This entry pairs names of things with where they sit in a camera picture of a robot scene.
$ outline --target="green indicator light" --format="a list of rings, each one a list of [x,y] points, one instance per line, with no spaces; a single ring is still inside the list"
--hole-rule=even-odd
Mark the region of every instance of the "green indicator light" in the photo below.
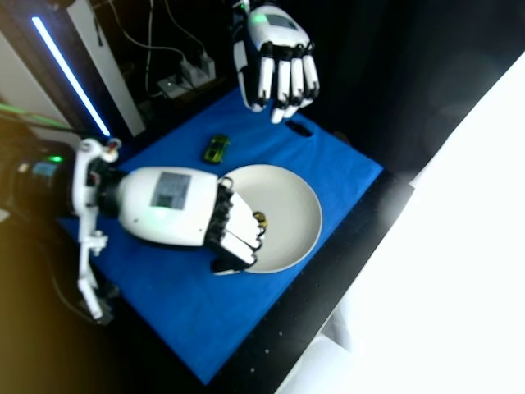
[[[49,157],[48,157],[48,160],[49,160],[50,162],[60,163],[60,162],[62,162],[62,160],[64,160],[64,159],[62,158],[62,156],[49,156]]]
[[[268,22],[266,15],[258,14],[258,15],[252,16],[252,23],[264,23],[264,22]]]

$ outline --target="white plate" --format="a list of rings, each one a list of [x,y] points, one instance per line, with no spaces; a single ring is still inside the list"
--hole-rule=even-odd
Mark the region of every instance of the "white plate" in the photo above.
[[[263,164],[238,168],[226,176],[249,207],[268,220],[258,261],[247,271],[276,273],[304,259],[322,227],[321,205],[308,183],[284,168]]]

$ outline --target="blue tablecloth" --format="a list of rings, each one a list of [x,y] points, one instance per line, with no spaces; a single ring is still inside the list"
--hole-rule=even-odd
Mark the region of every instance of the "blue tablecloth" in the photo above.
[[[253,114],[238,90],[127,161],[121,169],[146,166],[198,168],[221,176],[249,164],[273,164],[300,175],[317,193],[323,213],[321,237],[300,264],[281,273],[210,273],[211,251],[174,250],[137,240],[116,220],[100,219],[107,248],[93,259],[158,335],[208,383],[319,247],[358,202],[381,167],[296,114],[313,136],[274,126],[267,112]],[[224,163],[202,161],[210,138],[226,134]],[[76,236],[74,220],[63,222]]]

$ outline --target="robotic hand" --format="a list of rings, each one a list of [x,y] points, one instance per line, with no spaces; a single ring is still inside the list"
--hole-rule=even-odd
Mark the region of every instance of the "robotic hand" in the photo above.
[[[319,94],[313,43],[279,7],[251,9],[249,0],[241,0],[233,9],[234,62],[244,105],[261,112],[275,91],[272,123],[280,123]]]
[[[218,254],[215,274],[237,273],[257,262],[263,245],[264,215],[253,213],[229,178],[181,167],[144,167],[130,174],[110,167],[120,141],[102,146],[83,140],[76,155],[72,203],[80,218],[78,287],[93,318],[103,311],[89,266],[107,236],[96,229],[98,213],[118,217],[138,238],[166,245],[206,245]]]

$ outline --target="toy car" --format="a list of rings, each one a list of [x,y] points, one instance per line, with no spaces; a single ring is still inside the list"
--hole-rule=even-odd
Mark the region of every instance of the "toy car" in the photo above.
[[[230,139],[227,135],[217,134],[214,135],[210,141],[210,145],[204,153],[204,161],[208,163],[222,163],[222,158],[226,151],[226,146],[230,144]]]

